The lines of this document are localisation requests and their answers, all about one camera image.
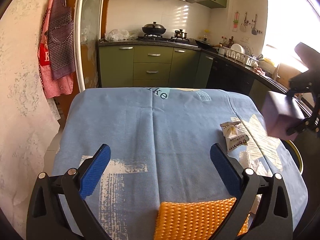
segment pot lid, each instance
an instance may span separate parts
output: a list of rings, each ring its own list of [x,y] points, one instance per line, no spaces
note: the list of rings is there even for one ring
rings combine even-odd
[[[144,28],[159,28],[159,29],[165,29],[161,24],[157,24],[157,22],[149,23],[144,25]]]

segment purple checkered apron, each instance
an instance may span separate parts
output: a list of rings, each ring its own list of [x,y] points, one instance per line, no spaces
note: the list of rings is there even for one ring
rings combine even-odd
[[[48,30],[48,46],[53,79],[76,70],[73,52],[73,20],[66,0],[53,0]]]

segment metal screw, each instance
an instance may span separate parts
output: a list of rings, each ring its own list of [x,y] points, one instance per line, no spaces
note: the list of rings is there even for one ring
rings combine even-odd
[[[39,179],[43,179],[45,177],[45,173],[41,172],[38,177],[39,177]]]
[[[275,177],[276,177],[277,179],[282,179],[282,176],[281,176],[280,173],[276,173],[276,174],[275,174]]]
[[[248,174],[248,175],[253,175],[253,169],[250,169],[250,168],[247,168],[245,169],[245,173]]]
[[[71,168],[71,169],[68,170],[68,174],[69,175],[75,175],[76,172],[77,172],[77,170],[75,168]]]

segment white tile wall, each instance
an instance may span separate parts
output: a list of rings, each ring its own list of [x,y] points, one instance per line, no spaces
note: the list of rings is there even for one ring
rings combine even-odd
[[[187,37],[197,38],[208,29],[210,8],[180,0],[109,0],[106,33],[113,29],[139,29],[145,24],[157,22],[167,31],[165,38],[183,29]]]

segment apron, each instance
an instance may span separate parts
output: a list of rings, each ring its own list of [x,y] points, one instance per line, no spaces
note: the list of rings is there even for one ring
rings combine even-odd
[[[66,0],[53,0],[48,29],[48,46],[53,79],[76,71],[73,51],[73,20]]]
[[[65,75],[57,80],[53,79],[50,67],[50,55],[48,49],[48,29],[53,0],[49,0],[48,8],[44,14],[41,26],[41,39],[38,48],[39,74],[46,98],[58,97],[62,94],[69,95],[73,89],[73,74]]]

